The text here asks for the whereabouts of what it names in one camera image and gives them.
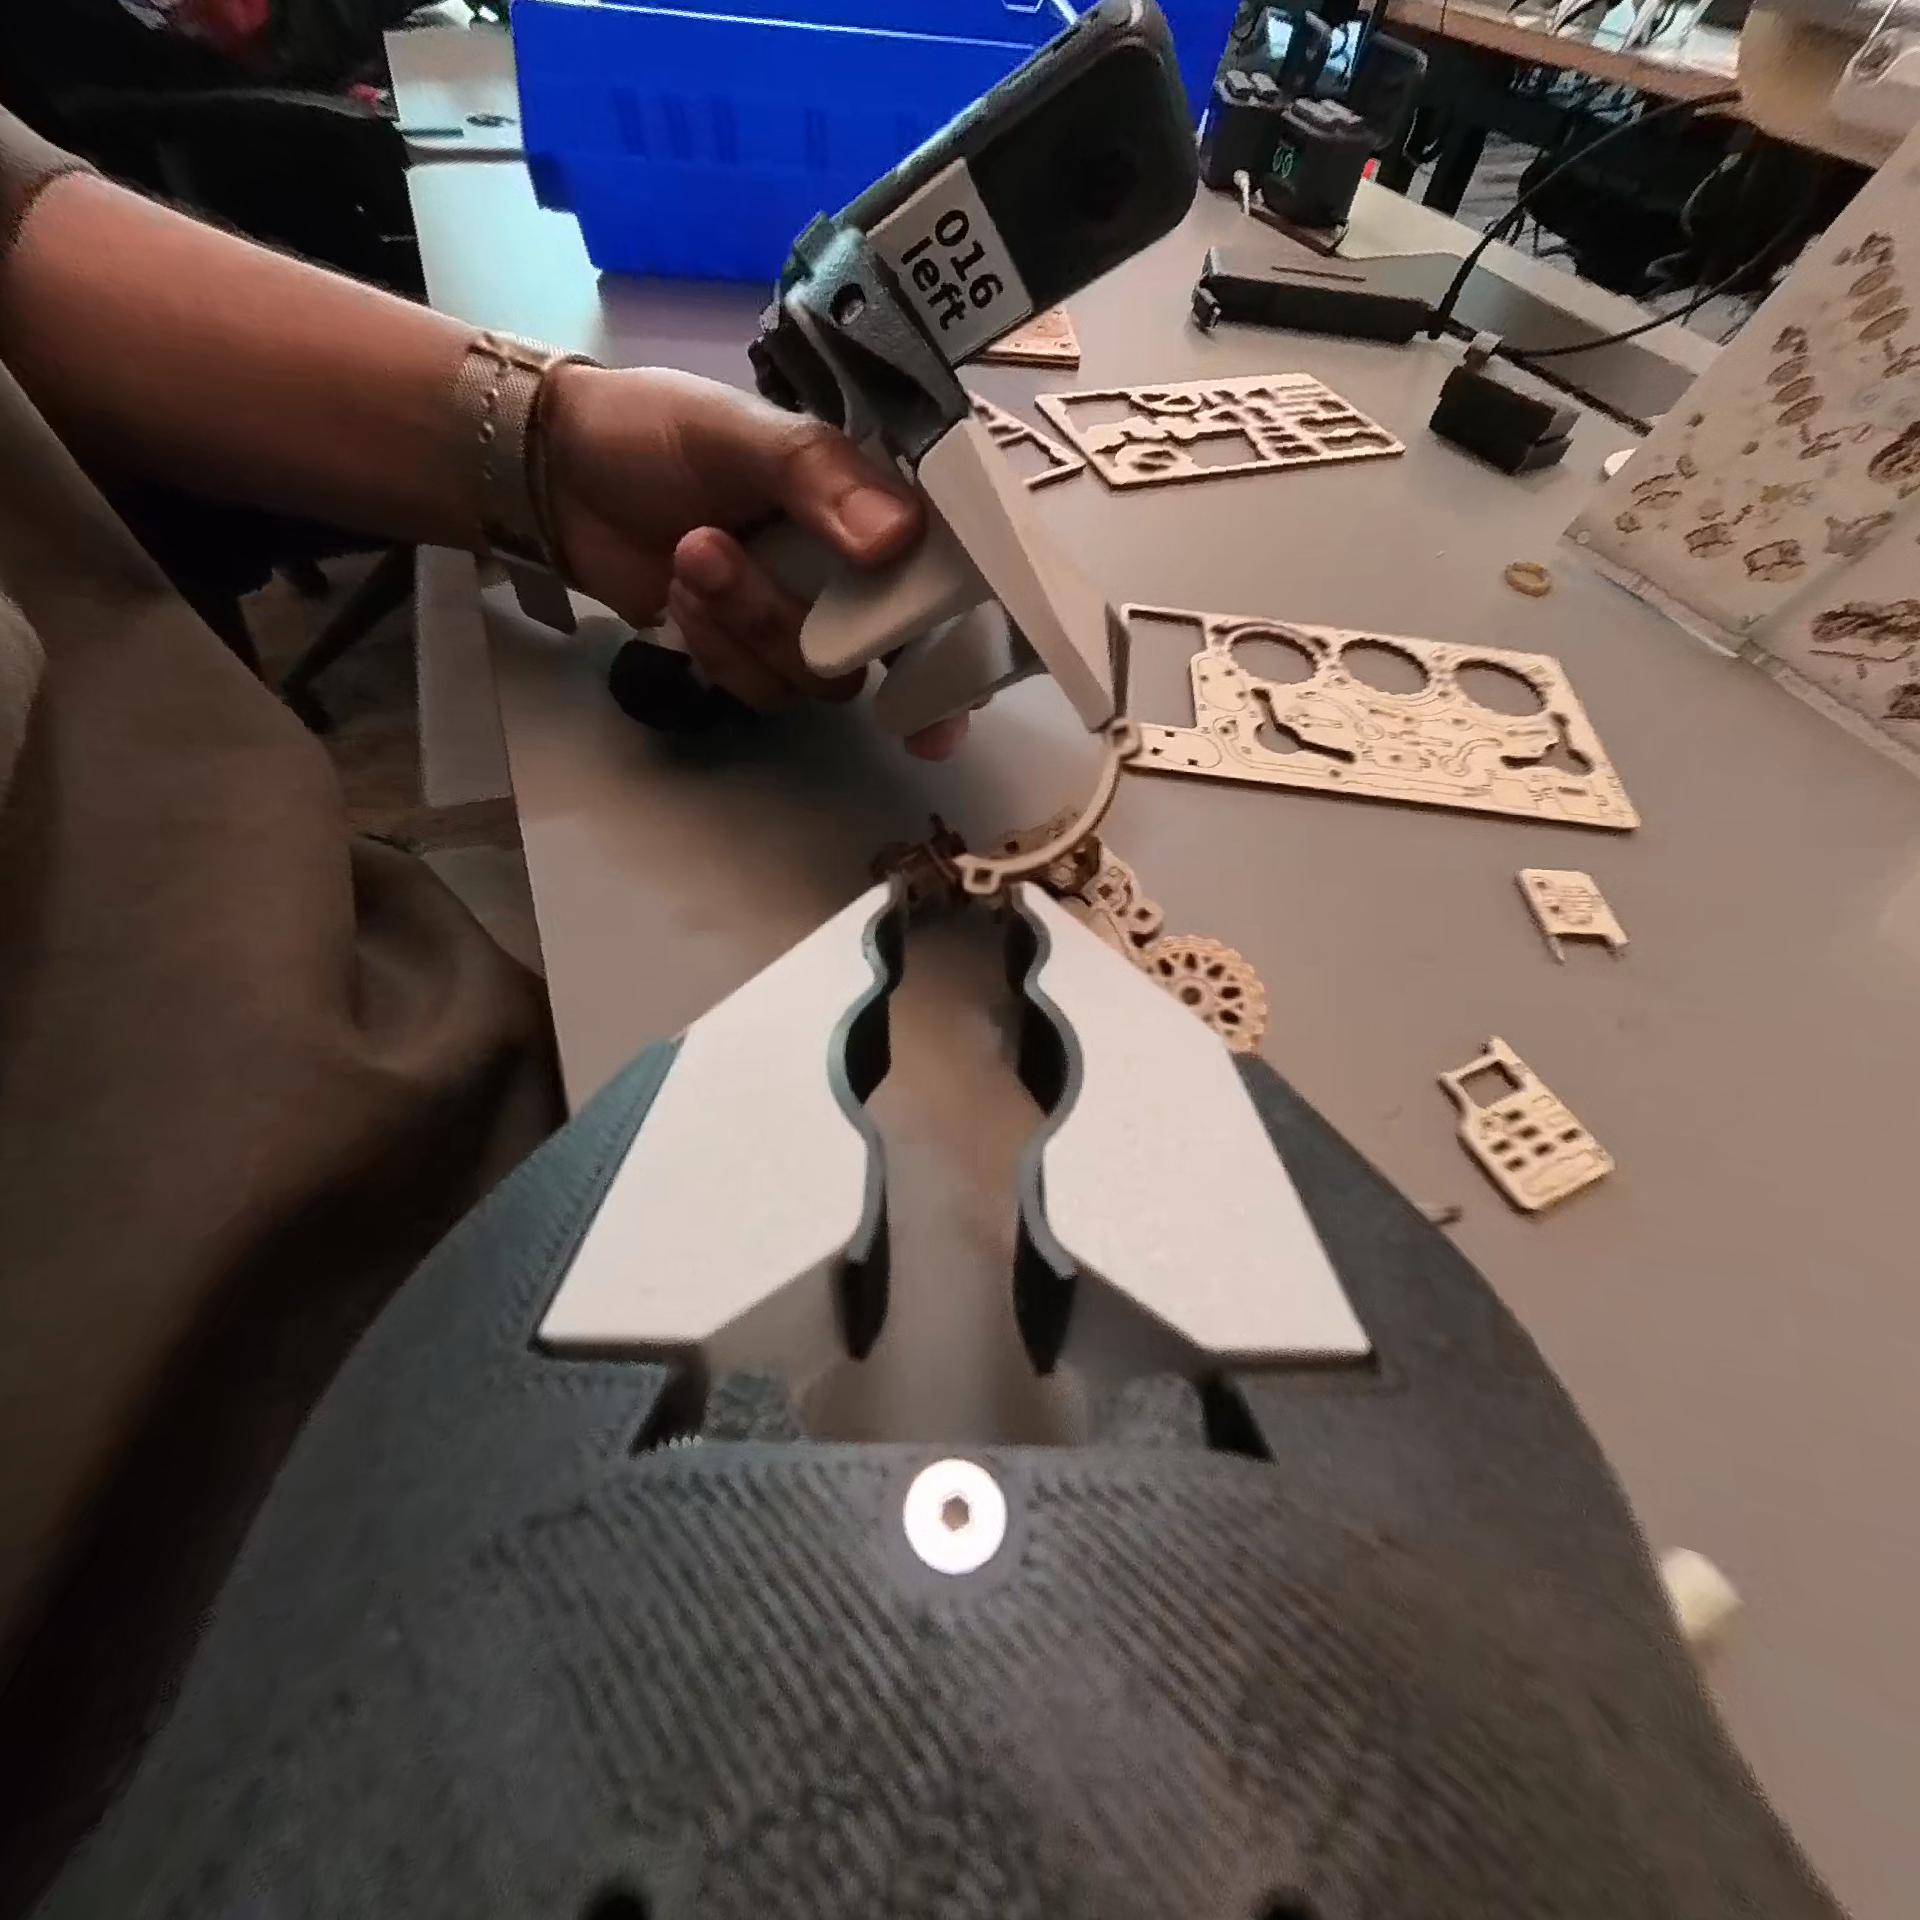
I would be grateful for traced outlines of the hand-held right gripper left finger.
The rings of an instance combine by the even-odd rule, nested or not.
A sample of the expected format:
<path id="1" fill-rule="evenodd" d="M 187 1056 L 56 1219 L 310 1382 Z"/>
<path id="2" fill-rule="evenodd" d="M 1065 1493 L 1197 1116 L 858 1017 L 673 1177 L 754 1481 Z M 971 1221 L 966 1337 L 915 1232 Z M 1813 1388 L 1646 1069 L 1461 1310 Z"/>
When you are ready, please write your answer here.
<path id="1" fill-rule="evenodd" d="M 874 884 L 605 1087 L 540 1357 L 652 1370 L 648 1427 L 795 1427 L 874 1353 L 893 1225 L 870 1099 L 904 945 L 904 884 Z"/>

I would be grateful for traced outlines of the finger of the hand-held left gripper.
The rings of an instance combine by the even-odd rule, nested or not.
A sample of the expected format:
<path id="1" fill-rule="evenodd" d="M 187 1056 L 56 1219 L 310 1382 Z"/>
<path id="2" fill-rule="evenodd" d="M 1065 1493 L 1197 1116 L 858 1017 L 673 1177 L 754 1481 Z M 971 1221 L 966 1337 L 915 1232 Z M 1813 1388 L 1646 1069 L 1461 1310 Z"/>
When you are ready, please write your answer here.
<path id="1" fill-rule="evenodd" d="M 876 730 L 908 738 L 1041 673 L 1043 660 L 1007 613 L 974 605 L 881 654 Z"/>
<path id="2" fill-rule="evenodd" d="M 1120 720 L 1119 613 L 1051 538 L 987 425 L 976 418 L 950 425 L 924 453 L 919 487 L 1087 732 Z"/>

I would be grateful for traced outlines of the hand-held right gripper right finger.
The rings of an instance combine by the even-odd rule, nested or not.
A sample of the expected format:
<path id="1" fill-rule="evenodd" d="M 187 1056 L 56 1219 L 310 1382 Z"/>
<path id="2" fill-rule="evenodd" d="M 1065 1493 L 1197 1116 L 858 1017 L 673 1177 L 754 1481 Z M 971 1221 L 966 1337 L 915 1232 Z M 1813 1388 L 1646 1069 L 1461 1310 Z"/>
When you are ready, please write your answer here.
<path id="1" fill-rule="evenodd" d="M 1058 1427 L 1131 1388 L 1374 1388 L 1374 1339 L 1237 1054 L 1035 884 L 1007 902 L 1011 1306 Z"/>

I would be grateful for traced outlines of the curved wooden puzzle piece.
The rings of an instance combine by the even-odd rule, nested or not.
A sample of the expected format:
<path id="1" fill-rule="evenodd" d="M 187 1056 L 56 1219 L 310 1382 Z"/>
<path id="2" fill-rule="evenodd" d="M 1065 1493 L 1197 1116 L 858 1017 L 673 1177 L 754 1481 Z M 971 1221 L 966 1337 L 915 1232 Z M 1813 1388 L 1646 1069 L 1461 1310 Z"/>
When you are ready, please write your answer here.
<path id="1" fill-rule="evenodd" d="M 1032 848 L 1011 853 L 952 856 L 959 890 L 969 899 L 996 899 L 1015 884 L 1043 875 L 1090 842 L 1117 798 L 1117 785 L 1138 752 L 1140 730 L 1119 717 L 1101 728 L 1101 765 L 1087 801 Z"/>

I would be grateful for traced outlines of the wooden gear model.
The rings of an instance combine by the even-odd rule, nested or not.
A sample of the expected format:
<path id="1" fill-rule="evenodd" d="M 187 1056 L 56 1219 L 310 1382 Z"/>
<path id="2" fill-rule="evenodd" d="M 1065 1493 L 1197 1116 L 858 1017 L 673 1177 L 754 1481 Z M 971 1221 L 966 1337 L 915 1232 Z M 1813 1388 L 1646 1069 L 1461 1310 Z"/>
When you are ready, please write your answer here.
<path id="1" fill-rule="evenodd" d="M 959 861 L 966 855 L 960 834 L 932 814 L 919 842 L 881 845 L 870 861 L 870 877 L 899 877 L 908 908 L 928 914 L 960 904 Z M 1257 967 L 1237 948 L 1167 929 L 1163 908 L 1097 832 L 1090 831 L 1043 867 L 1032 867 L 1030 878 L 1232 1053 L 1252 1054 L 1260 1048 L 1267 999 Z"/>

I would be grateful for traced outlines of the person's left forearm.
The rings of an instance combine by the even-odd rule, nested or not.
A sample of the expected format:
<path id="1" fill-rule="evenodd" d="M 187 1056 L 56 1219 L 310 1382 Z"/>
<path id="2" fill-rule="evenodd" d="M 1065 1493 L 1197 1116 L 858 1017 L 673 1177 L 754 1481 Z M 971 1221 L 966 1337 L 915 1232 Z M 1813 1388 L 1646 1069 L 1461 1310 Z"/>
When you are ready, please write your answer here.
<path id="1" fill-rule="evenodd" d="M 391 541 L 482 544 L 470 327 L 72 162 L 5 112 L 5 368 L 106 468 Z"/>

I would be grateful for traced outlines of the grey desk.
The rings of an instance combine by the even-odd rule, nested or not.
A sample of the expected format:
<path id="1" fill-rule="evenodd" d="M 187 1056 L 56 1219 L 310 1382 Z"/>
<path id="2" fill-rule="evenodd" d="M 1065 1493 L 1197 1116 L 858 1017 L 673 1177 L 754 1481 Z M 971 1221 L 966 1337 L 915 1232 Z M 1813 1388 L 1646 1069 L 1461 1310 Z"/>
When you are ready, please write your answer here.
<path id="1" fill-rule="evenodd" d="M 420 1640 L 333 1915 L 1845 1915 L 1728 1737 L 1614 1462 L 1470 1253 L 1237 1059 L 1374 1339 L 1374 1388 L 1138 1382 L 1058 1427 L 1011 1306 L 1007 902 L 989 975 L 899 989 L 893 1302 L 795 1427 L 648 1427 L 651 1367 L 540 1357 L 583 1121 L 651 1045 L 962 827 L 1095 785 L 1018 692 L 946 775 L 874 691 L 753 732 L 507 734 L 575 1119 L 371 1339 L 428 1470 Z"/>

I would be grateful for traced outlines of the person's left hand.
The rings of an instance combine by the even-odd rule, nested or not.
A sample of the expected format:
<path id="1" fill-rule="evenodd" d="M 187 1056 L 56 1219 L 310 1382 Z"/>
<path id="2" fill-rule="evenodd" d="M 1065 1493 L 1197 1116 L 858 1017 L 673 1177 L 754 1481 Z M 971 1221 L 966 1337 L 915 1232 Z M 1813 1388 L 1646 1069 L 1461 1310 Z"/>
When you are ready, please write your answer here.
<path id="1" fill-rule="evenodd" d="M 824 422 L 661 368 L 561 364 L 541 393 L 545 526 L 573 584 L 637 627 L 668 617 L 697 675 L 758 712 L 851 702 L 803 662 L 806 603 L 743 548 L 773 516 L 874 571 L 924 515 Z"/>

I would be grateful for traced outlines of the black battery charger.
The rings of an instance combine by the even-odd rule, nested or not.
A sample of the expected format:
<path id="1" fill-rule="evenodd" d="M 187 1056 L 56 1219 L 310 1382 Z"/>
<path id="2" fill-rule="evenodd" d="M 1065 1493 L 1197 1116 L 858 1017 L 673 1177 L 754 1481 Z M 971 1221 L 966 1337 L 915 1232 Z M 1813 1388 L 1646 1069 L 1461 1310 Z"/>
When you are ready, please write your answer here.
<path id="1" fill-rule="evenodd" d="M 1426 51 L 1331 6 L 1258 4 L 1213 73 L 1199 177 L 1247 217 L 1344 230 L 1356 190 L 1395 151 L 1426 81 Z"/>

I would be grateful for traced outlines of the black flat device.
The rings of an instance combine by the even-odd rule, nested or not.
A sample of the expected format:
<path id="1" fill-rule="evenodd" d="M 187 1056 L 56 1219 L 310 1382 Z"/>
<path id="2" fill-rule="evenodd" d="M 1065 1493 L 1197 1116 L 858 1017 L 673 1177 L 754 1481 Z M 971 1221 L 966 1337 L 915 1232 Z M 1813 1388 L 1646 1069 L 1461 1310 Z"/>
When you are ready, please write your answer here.
<path id="1" fill-rule="evenodd" d="M 1445 252 L 1267 261 L 1213 246 L 1190 295 L 1202 332 L 1247 327 L 1400 349 L 1426 331 L 1457 261 Z"/>

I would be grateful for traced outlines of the blue plastic crate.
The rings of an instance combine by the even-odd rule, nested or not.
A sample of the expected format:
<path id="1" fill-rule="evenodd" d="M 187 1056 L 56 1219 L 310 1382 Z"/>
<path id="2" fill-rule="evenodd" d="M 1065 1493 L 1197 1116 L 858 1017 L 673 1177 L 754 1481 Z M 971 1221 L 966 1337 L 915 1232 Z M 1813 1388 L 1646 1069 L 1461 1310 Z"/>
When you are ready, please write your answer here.
<path id="1" fill-rule="evenodd" d="M 1091 4 L 512 4 L 521 148 L 541 208 L 621 276 L 773 280 L 849 207 Z M 1099 79 L 1065 132 L 908 186 L 858 226 L 919 298 L 1065 293 L 1060 245 L 1107 215 L 1178 226 L 1199 188 L 1199 98 L 1230 4 L 1163 4 L 1177 79 Z"/>

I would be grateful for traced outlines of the phone-shaped wooden piece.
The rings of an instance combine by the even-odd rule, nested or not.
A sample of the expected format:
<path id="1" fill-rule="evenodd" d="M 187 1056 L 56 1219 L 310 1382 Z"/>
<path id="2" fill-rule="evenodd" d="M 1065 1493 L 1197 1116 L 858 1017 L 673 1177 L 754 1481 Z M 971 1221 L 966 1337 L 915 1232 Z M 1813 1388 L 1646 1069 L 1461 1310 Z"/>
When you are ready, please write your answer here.
<path id="1" fill-rule="evenodd" d="M 1456 1139 L 1516 1212 L 1550 1212 L 1616 1171 L 1616 1159 L 1500 1036 L 1437 1071 Z"/>

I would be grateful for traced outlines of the wooden puzzle sheet small cutouts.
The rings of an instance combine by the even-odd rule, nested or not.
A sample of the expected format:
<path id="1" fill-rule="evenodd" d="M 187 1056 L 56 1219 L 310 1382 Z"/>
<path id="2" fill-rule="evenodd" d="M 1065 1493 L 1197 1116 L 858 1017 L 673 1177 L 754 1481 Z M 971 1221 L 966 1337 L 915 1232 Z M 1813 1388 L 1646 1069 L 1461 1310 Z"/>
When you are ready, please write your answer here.
<path id="1" fill-rule="evenodd" d="M 1111 493 L 1394 460 L 1405 444 L 1308 372 L 1038 394 L 1043 422 Z"/>

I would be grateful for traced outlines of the small square wooden piece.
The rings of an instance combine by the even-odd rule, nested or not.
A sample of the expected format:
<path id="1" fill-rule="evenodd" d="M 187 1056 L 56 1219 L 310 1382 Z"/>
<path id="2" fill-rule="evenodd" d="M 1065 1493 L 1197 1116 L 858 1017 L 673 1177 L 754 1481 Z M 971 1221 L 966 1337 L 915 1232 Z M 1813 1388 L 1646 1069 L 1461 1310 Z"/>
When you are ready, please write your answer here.
<path id="1" fill-rule="evenodd" d="M 1572 945 L 1596 945 L 1614 958 L 1625 954 L 1627 933 L 1592 875 L 1520 867 L 1516 888 L 1556 963 L 1566 960 Z"/>

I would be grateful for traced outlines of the small black box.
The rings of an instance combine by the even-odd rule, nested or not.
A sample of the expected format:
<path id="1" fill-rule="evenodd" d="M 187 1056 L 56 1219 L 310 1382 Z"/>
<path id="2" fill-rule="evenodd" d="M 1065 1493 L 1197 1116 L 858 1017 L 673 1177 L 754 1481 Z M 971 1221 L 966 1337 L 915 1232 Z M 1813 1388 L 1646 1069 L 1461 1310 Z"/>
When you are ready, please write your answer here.
<path id="1" fill-rule="evenodd" d="M 1565 460 L 1581 420 L 1581 407 L 1554 389 L 1467 358 L 1446 372 L 1426 431 L 1497 473 L 1532 475 Z"/>

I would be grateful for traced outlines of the wooden puzzle sheet round holes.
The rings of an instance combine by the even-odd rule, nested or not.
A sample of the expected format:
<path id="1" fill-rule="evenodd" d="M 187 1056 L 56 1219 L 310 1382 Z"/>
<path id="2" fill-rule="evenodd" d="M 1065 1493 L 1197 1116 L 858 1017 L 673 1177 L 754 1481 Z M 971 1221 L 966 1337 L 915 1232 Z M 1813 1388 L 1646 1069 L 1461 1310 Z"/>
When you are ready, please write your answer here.
<path id="1" fill-rule="evenodd" d="M 1183 631 L 1192 720 L 1138 721 L 1131 770 L 1486 819 L 1632 832 L 1643 819 L 1560 663 L 1495 646 L 1197 607 L 1120 607 Z"/>

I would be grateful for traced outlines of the person's brown garment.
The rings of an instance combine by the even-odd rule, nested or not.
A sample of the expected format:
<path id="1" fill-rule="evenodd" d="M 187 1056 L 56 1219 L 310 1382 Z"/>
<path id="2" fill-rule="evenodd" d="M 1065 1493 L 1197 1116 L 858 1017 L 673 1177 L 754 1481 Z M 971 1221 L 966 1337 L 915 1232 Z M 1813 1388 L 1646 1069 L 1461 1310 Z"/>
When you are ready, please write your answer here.
<path id="1" fill-rule="evenodd" d="M 545 1003 L 5 372 L 2 1845 L 34 1908 L 327 1381 L 558 1119 Z"/>

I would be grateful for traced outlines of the brown wooden table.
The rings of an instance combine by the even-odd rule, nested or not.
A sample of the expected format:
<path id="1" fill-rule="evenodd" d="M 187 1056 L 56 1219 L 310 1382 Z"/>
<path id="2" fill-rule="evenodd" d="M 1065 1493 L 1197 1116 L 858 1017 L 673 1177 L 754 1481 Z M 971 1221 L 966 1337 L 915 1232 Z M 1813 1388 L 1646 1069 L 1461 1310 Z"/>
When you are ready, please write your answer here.
<path id="1" fill-rule="evenodd" d="M 1881 164 L 1918 121 L 1918 6 L 1900 2 L 1391 2 L 1383 24 L 1726 111 L 1811 154 Z"/>

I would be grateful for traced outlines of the small white peg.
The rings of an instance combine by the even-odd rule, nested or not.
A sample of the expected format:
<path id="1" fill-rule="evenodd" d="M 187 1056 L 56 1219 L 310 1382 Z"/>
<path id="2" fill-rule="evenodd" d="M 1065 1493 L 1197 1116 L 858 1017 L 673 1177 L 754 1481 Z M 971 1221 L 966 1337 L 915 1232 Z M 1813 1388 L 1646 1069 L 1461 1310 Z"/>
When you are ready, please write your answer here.
<path id="1" fill-rule="evenodd" d="M 1663 1552 L 1657 1573 L 1683 1640 L 1698 1657 L 1712 1655 L 1740 1621 L 1738 1587 L 1709 1555 L 1686 1546 Z"/>

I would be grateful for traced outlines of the printed instruction booklet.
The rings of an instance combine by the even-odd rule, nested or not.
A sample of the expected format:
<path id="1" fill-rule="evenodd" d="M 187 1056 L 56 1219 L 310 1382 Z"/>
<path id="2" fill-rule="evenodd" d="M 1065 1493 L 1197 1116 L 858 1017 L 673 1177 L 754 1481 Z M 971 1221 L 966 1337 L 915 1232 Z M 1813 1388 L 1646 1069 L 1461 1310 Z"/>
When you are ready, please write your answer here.
<path id="1" fill-rule="evenodd" d="M 1566 538 L 1693 637 L 1915 764 L 1915 131 Z"/>

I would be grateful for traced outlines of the dark chair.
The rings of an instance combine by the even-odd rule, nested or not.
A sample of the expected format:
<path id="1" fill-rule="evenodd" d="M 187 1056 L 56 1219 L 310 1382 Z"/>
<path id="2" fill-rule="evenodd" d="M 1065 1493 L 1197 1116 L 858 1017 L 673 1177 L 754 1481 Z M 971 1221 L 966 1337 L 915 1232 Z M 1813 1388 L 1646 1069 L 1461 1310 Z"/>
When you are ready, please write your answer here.
<path id="1" fill-rule="evenodd" d="M 386 35 L 420 2 L 7 2 L 5 105 L 159 201 L 425 298 Z"/>

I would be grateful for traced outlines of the wooden sheet frame piece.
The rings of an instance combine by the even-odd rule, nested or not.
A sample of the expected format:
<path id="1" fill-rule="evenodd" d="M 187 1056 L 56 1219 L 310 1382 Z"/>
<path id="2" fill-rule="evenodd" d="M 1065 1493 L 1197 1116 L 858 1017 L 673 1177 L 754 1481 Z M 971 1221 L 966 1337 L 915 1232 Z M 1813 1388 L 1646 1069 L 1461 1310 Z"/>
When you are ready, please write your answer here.
<path id="1" fill-rule="evenodd" d="M 1081 453 L 1032 425 L 1021 415 L 978 393 L 969 393 L 969 403 L 974 422 L 1028 493 L 1063 483 L 1087 470 Z"/>

